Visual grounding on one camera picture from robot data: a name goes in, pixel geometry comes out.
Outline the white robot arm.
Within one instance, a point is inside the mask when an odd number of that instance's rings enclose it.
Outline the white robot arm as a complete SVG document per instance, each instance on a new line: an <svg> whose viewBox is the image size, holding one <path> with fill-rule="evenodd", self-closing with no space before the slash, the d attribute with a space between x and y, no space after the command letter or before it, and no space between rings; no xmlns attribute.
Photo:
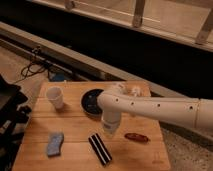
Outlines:
<svg viewBox="0 0 213 171"><path fill-rule="evenodd" d="M186 128L213 132L213 100L198 98L135 97L118 83L97 97L102 109L102 127L113 134L123 113L135 114Z"/></svg>

